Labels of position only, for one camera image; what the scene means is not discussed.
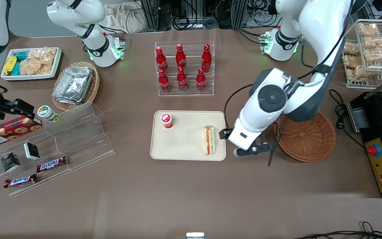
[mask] table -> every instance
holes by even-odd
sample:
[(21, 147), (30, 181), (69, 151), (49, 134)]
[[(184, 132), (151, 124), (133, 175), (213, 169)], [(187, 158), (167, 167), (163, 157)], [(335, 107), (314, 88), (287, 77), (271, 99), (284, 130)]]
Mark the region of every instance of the table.
[[(154, 76), (155, 41), (216, 41), (216, 92), (212, 97), (161, 98)], [(12, 38), (9, 49), (58, 46), (61, 68), (90, 61), (78, 37)], [(267, 68), (299, 76), (309, 68), (299, 50), (277, 62), (233, 30), (168, 31), (135, 34), (125, 59), (98, 68), (101, 85), (94, 103), (104, 112), (103, 128), (115, 154), (57, 178), (18, 197), (8, 197), (0, 181), (0, 239), (13, 238), (184, 238), (202, 231), (208, 239), (294, 238), (310, 233), (360, 230), (369, 221), (382, 231), (382, 199), (362, 148), (337, 131), (328, 159), (299, 163), (280, 148), (271, 167), (268, 154), (236, 158), (227, 143), (222, 162), (167, 161), (150, 157), (153, 114), (158, 110), (222, 111), (228, 96), (253, 83)], [(305, 61), (315, 63), (310, 47)], [(348, 102), (361, 94), (345, 87), (338, 67), (329, 87)], [(5, 98), (36, 107), (53, 105), (54, 81), (8, 83)], [(229, 102), (233, 122), (247, 91)], [(321, 111), (335, 124), (335, 102), (325, 97)], [(273, 141), (273, 127), (266, 131)]]

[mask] aluminum foil container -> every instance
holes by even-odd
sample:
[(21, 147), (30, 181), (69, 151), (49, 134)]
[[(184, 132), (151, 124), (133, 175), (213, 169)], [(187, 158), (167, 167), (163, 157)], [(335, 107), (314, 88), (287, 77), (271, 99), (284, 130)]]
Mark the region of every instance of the aluminum foil container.
[(91, 85), (93, 71), (88, 67), (70, 66), (62, 74), (52, 96), (58, 102), (82, 104)]

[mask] white container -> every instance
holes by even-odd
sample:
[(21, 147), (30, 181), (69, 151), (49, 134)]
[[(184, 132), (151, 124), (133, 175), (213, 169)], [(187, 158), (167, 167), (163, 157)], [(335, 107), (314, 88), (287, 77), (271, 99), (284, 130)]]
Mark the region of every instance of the white container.
[(57, 123), (60, 120), (60, 115), (53, 111), (49, 106), (41, 106), (38, 109), (38, 116), (52, 123)]
[[(21, 75), (20, 76), (10, 76), (10, 75), (6, 75), (4, 73), (4, 70), (2, 70), (1, 78), (3, 78), (6, 81), (9, 81), (9, 82), (16, 82), (16, 81), (44, 80), (44, 79), (55, 77), (57, 69), (58, 69), (58, 65), (59, 65), (59, 62), (60, 62), (62, 51), (58, 47), (51, 47), (51, 48), (55, 48), (57, 50), (57, 52), (56, 52), (56, 56), (54, 58), (53, 68), (51, 69), (51, 73), (50, 74), (31, 75), (31, 76), (29, 76), (29, 75), (25, 75), (25, 76), (21, 76)], [(13, 50), (10, 50), (6, 60), (4, 61), (4, 65), (8, 61), (8, 58), (11, 57), (11, 56), (14, 56), (16, 53), (18, 53), (18, 52), (26, 52), (26, 51), (29, 52), (30, 50), (36, 50), (36, 49), (42, 49), (42, 47), (40, 47), (40, 48), (24, 48), (24, 49), (13, 49)]]

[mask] white robotic arm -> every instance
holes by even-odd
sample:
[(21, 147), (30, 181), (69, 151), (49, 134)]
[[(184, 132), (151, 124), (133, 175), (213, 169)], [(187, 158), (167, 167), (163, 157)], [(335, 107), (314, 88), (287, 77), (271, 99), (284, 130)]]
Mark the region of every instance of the white robotic arm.
[(317, 114), (343, 47), (341, 36), (351, 2), (352, 0), (277, 2), (278, 11), (285, 22), (272, 34), (271, 56), (285, 56), (283, 60), (290, 58), (293, 44), (302, 33), (317, 54), (318, 66), (310, 82), (306, 84), (277, 68), (265, 70), (259, 75), (250, 89), (250, 98), (228, 137), (229, 141), (239, 147), (235, 151), (236, 156), (269, 151), (261, 150), (262, 145), (257, 145), (255, 140), (281, 114), (287, 114), (294, 121), (306, 121)]
[(88, 48), (91, 59), (100, 67), (113, 65), (121, 59), (120, 40), (105, 36), (96, 23), (105, 17), (99, 0), (58, 0), (47, 6), (48, 17), (80, 38)]

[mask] round wicker basket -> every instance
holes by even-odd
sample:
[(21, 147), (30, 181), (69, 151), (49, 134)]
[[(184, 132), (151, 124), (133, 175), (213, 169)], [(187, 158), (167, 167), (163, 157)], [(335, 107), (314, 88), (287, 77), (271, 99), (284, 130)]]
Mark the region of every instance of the round wicker basket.
[[(280, 119), (275, 121), (276, 138), (279, 137)], [(334, 150), (336, 135), (329, 119), (318, 113), (308, 121), (295, 122), (284, 116), (283, 131), (279, 142), (290, 157), (302, 162), (319, 162)]]
[[(92, 79), (91, 79), (92, 82), (89, 86), (89, 89), (88, 89), (87, 95), (85, 97), (84, 103), (94, 101), (95, 96), (97, 96), (98, 87), (100, 86), (100, 76), (98, 75), (97, 69), (92, 64), (90, 64), (88, 62), (76, 62), (76, 63), (71, 64), (70, 66), (78, 66), (78, 67), (86, 66), (86, 67), (93, 70), (94, 74), (92, 75)], [(60, 81), (61, 75), (64, 73), (64, 71), (66, 69), (67, 69), (67, 67), (59, 74), (59, 77), (57, 78), (54, 89), (57, 87), (57, 85)], [(53, 98), (53, 102), (54, 102), (55, 106), (57, 106), (58, 109), (62, 109), (65, 111), (73, 109), (74, 107), (78, 106), (78, 105), (74, 105), (74, 104), (61, 103), (61, 102), (56, 101), (54, 98)]]

